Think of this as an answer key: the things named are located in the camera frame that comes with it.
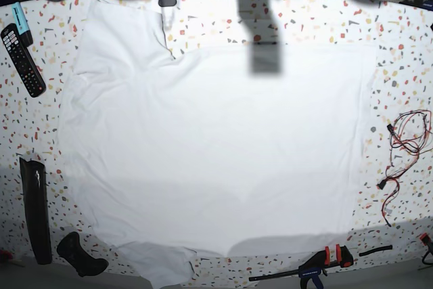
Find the light blue box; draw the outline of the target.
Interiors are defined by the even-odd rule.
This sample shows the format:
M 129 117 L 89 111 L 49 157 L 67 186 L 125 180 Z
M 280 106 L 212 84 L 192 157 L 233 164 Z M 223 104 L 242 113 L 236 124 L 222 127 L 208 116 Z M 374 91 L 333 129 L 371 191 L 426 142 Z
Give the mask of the light blue box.
M 23 9 L 20 5 L 20 2 L 15 2 L 12 5 L 12 13 L 13 13 L 15 24 L 18 29 L 18 34 L 24 46 L 29 47 L 30 45 L 33 44 L 33 39 L 31 35 L 31 31 L 28 26 L 28 22 L 24 15 Z

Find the black game controller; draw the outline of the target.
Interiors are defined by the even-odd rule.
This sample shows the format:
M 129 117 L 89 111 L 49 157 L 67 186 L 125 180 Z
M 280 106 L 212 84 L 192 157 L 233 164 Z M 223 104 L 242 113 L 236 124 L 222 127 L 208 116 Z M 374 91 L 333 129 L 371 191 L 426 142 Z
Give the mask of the black game controller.
M 81 277 L 97 276 L 103 273 L 109 265 L 107 260 L 93 258 L 83 249 L 76 231 L 65 236 L 58 244 L 56 251 L 60 257 L 75 268 Z

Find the black TV remote control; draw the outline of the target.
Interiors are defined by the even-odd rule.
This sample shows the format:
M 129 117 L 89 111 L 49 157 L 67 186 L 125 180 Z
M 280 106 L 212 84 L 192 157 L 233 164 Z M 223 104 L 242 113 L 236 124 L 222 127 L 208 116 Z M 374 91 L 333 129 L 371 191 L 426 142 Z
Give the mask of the black TV remote control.
M 1 40 L 29 95 L 35 98 L 43 94 L 46 90 L 45 82 L 14 23 L 8 24 L 1 31 Z

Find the short black rod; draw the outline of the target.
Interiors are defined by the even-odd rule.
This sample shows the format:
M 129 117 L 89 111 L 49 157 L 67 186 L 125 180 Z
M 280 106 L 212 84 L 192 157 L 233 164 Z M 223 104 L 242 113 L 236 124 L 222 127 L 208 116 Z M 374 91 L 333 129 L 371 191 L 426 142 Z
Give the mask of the short black rod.
M 375 254 L 377 252 L 384 252 L 384 251 L 388 251 L 388 250 L 392 250 L 392 249 L 393 249 L 393 245 L 387 245 L 387 246 L 381 246 L 381 247 L 377 247 L 377 248 L 372 248 L 370 250 L 366 250 L 364 252 L 360 252 L 359 253 L 359 257 L 366 257 L 368 255 Z

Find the black and orange bar clamp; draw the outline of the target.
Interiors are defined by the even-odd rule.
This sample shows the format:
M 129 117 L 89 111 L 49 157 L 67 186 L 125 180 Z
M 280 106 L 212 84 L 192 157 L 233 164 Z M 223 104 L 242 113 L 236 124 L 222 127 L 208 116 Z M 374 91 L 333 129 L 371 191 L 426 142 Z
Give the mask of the black and orange bar clamp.
M 346 246 L 336 245 L 336 260 L 331 260 L 329 247 L 315 253 L 309 260 L 301 264 L 297 269 L 284 271 L 272 275 L 261 275 L 249 277 L 250 282 L 262 280 L 272 280 L 282 277 L 297 275 L 300 278 L 300 287 L 307 289 L 308 283 L 311 280 L 317 289 L 324 289 L 324 285 L 320 279 L 320 275 L 327 276 L 327 269 L 334 267 L 347 268 L 354 264 L 354 258 Z

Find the long black cylindrical case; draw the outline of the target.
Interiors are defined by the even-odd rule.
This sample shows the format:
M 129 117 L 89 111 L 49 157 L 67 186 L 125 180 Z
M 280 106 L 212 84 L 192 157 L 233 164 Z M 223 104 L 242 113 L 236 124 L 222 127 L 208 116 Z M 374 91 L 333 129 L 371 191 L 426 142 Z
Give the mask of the long black cylindrical case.
M 52 263 L 45 165 L 19 159 L 28 236 L 39 265 Z

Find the orange clamp at table edge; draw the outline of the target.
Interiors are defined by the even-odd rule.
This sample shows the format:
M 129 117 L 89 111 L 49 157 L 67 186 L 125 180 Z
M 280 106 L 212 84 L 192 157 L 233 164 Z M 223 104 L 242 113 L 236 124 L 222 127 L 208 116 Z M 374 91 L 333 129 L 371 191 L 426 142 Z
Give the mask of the orange clamp at table edge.
M 433 255 L 433 243 L 432 243 L 432 240 L 431 240 L 431 238 L 429 237 L 429 235 L 427 233 L 422 234 L 419 238 L 420 238 L 422 244 L 424 246 L 426 246 L 427 249 L 428 249 L 427 252 L 423 255 L 423 257 L 421 259 L 421 262 L 424 265 L 433 266 L 433 262 L 432 261 L 426 261 L 426 259 L 427 259 L 427 257 L 429 255 Z

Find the white T-shirt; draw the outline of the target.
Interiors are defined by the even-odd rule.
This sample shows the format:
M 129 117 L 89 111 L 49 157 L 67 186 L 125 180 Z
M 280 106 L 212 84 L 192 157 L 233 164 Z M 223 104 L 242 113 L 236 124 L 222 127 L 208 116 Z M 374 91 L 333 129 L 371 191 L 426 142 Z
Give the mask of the white T-shirt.
M 92 0 L 60 106 L 64 179 L 155 288 L 198 255 L 318 250 L 351 226 L 375 59 L 320 44 L 174 58 L 160 14 Z

